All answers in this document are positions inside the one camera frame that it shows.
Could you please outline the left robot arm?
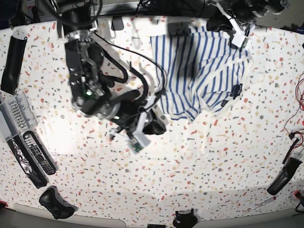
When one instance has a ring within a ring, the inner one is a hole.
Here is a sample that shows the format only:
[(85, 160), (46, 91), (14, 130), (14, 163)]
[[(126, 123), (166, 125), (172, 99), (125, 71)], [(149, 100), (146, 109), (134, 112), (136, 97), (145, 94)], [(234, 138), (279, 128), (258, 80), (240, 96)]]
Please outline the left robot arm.
[(287, 0), (208, 0), (217, 10), (206, 24), (208, 31), (226, 33), (231, 45), (249, 50), (249, 35), (256, 28), (256, 20), (268, 13), (278, 15), (289, 7)]

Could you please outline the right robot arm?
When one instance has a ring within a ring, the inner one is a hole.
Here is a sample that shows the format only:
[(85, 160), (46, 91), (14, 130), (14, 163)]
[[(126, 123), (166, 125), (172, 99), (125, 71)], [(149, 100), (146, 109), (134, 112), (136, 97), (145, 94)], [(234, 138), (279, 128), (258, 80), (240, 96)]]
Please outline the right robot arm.
[(150, 95), (140, 72), (124, 68), (94, 40), (100, 14), (94, 12), (94, 2), (46, 0), (44, 5), (57, 20), (58, 36), (66, 39), (73, 108), (115, 123), (109, 139), (123, 139), (134, 153), (150, 144), (149, 135), (165, 133), (165, 124), (152, 109), (163, 90)]

